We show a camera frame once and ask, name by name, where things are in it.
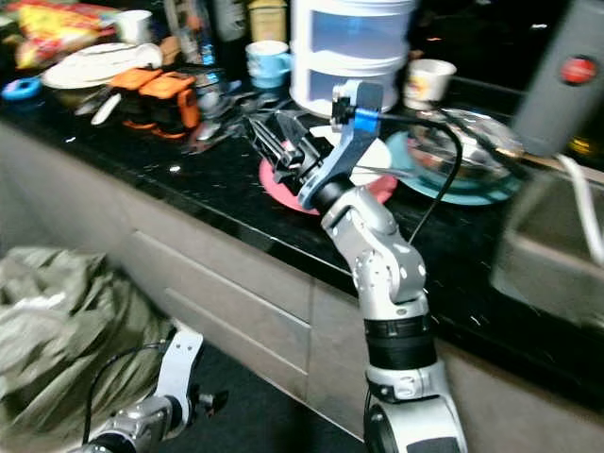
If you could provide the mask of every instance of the red button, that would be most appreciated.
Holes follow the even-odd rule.
[[[590,59],[572,57],[561,69],[562,80],[571,85],[582,85],[597,75],[596,63]]]

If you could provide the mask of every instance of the sink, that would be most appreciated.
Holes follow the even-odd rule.
[[[601,226],[604,185],[590,185]],[[542,172],[516,196],[491,282],[514,299],[604,332],[604,268],[591,260],[564,173]]]

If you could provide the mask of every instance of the white cable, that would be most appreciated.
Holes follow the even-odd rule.
[[[558,160],[571,177],[577,209],[579,210],[579,219],[592,260],[597,265],[604,266],[604,237],[597,222],[596,208],[594,207],[589,182],[587,182],[581,167],[573,159],[567,156],[558,156]]]

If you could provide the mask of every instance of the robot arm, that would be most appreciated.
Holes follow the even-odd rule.
[[[118,411],[97,437],[70,453],[154,453],[193,421],[197,402],[210,413],[220,410],[227,393],[196,395],[192,385],[202,345],[202,335],[179,331],[161,361],[155,393]]]
[[[377,400],[365,414],[369,451],[467,453],[430,333],[423,260],[392,214],[348,179],[378,136],[381,99],[381,87],[367,82],[334,88],[331,124],[342,136],[333,150],[287,112],[275,117],[292,147],[283,148],[266,125],[250,119],[253,144],[273,164],[277,182],[323,215],[323,229],[352,272],[369,351],[366,378]]]

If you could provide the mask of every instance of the blue mug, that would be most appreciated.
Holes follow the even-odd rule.
[[[288,45],[281,41],[252,42],[245,47],[247,71],[256,88],[276,88],[283,85],[292,68]]]

